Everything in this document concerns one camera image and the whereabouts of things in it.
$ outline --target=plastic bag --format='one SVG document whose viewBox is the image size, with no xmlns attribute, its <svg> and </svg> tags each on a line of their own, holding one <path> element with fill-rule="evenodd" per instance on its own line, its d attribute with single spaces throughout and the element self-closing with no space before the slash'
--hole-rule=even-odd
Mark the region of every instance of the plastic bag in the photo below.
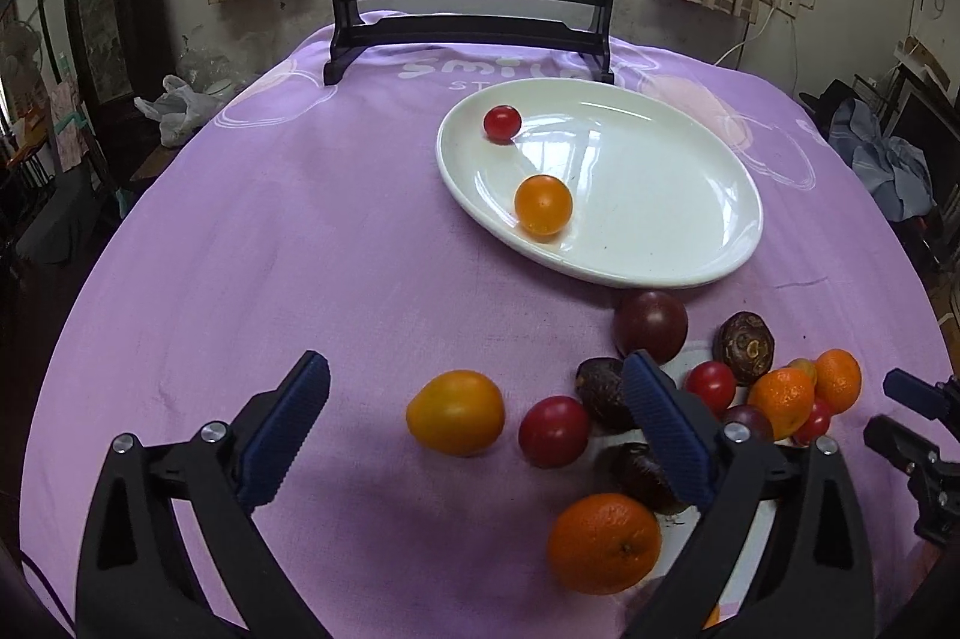
<svg viewBox="0 0 960 639">
<path fill-rule="evenodd" d="M 169 149 L 183 146 L 193 134 L 213 119 L 227 104 L 229 96 L 195 92 L 184 79 L 169 75 L 163 78 L 164 94 L 154 102 L 140 97 L 133 105 L 147 118 L 160 123 L 160 144 Z"/>
</svg>

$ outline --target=cherry tomato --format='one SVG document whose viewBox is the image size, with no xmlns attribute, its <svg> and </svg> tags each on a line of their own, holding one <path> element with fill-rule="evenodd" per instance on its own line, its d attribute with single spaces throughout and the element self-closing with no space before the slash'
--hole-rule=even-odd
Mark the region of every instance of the cherry tomato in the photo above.
<svg viewBox="0 0 960 639">
<path fill-rule="evenodd" d="M 810 417 L 800 426 L 800 429 L 793 434 L 793 443 L 800 447 L 808 447 L 820 436 L 824 436 L 829 430 L 830 420 L 832 420 L 833 411 L 819 396 L 813 399 L 813 412 Z"/>
<path fill-rule="evenodd" d="M 724 425 L 728 422 L 738 422 L 741 425 L 746 425 L 751 436 L 756 436 L 768 444 L 774 443 L 773 424 L 767 419 L 767 415 L 757 407 L 748 406 L 747 404 L 730 407 L 720 415 L 720 422 Z"/>
<path fill-rule="evenodd" d="M 534 404 L 520 423 L 517 441 L 536 468 L 568 466 L 584 453 L 590 436 L 586 410 L 565 395 Z"/>
<path fill-rule="evenodd" d="M 407 428 L 424 447 L 469 457 L 493 445 L 506 420 L 503 395 L 476 371 L 433 378 L 407 404 Z"/>
<path fill-rule="evenodd" d="M 520 225 L 534 236 L 553 236 L 570 222 L 573 196 L 553 176 L 531 176 L 517 188 L 514 211 Z"/>
<path fill-rule="evenodd" d="M 487 137 L 497 143 L 508 143 L 520 132 L 520 112 L 513 106 L 494 106 L 483 117 Z"/>
<path fill-rule="evenodd" d="M 633 289 L 613 313 L 613 343 L 621 355 L 645 349 L 663 365 L 680 354 L 688 325 L 686 308 L 670 293 Z"/>
<path fill-rule="evenodd" d="M 719 361 L 702 362 L 686 375 L 683 389 L 699 396 L 716 416 L 726 412 L 736 393 L 736 377 Z"/>
</svg>

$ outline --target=red cherry tomato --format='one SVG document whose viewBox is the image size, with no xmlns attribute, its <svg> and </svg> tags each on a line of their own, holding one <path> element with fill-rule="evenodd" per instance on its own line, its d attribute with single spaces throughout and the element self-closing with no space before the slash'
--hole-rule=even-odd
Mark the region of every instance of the red cherry tomato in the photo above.
<svg viewBox="0 0 960 639">
<path fill-rule="evenodd" d="M 813 412 L 810 417 L 800 426 L 800 429 L 793 434 L 793 443 L 800 447 L 809 447 L 820 436 L 824 436 L 829 430 L 830 420 L 833 418 L 833 411 L 822 398 L 813 400 Z"/>
<path fill-rule="evenodd" d="M 495 106 L 483 117 L 487 137 L 497 143 L 507 143 L 520 132 L 520 112 L 513 106 Z"/>
<path fill-rule="evenodd" d="M 520 423 L 517 440 L 536 468 L 560 468 L 584 453 L 589 436 L 587 411 L 573 398 L 555 395 L 531 407 Z"/>
<path fill-rule="evenodd" d="M 736 393 L 736 377 L 728 366 L 718 361 L 702 362 L 686 375 L 683 389 L 699 396 L 716 416 L 726 412 Z"/>
</svg>

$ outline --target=metal screw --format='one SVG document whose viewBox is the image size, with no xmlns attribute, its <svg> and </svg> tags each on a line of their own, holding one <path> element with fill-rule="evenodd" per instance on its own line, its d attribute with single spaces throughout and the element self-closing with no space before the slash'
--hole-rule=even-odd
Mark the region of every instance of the metal screw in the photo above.
<svg viewBox="0 0 960 639">
<path fill-rule="evenodd" d="M 121 433 L 120 436 L 114 438 L 113 451 L 116 452 L 117 455 L 126 454 L 126 452 L 129 452 L 131 449 L 133 449 L 133 436 L 129 433 Z"/>
<path fill-rule="evenodd" d="M 750 428 L 739 422 L 728 422 L 723 428 L 723 435 L 734 444 L 742 444 L 750 438 Z"/>
<path fill-rule="evenodd" d="M 200 428 L 200 438 L 208 444 L 216 444 L 227 435 L 227 426 L 222 422 L 208 422 Z"/>
<path fill-rule="evenodd" d="M 840 452 L 840 445 L 829 436 L 820 436 L 817 439 L 817 449 L 824 455 L 836 455 L 837 452 Z"/>
</svg>

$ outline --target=dark purple tomato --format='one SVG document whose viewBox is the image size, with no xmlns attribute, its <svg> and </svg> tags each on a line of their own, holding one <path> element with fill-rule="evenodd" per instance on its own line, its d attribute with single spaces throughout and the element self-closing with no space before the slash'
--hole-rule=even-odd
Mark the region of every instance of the dark purple tomato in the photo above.
<svg viewBox="0 0 960 639">
<path fill-rule="evenodd" d="M 613 343 L 620 354 L 645 349 L 660 365 L 680 353 L 687 328 L 686 308 L 667 292 L 633 290 L 613 313 Z"/>
<path fill-rule="evenodd" d="M 738 407 L 730 407 L 720 417 L 720 422 L 726 425 L 728 422 L 738 422 L 747 426 L 751 436 L 760 438 L 761 441 L 772 442 L 774 440 L 774 427 L 767 419 L 767 415 L 761 412 L 757 407 L 741 404 Z"/>
</svg>

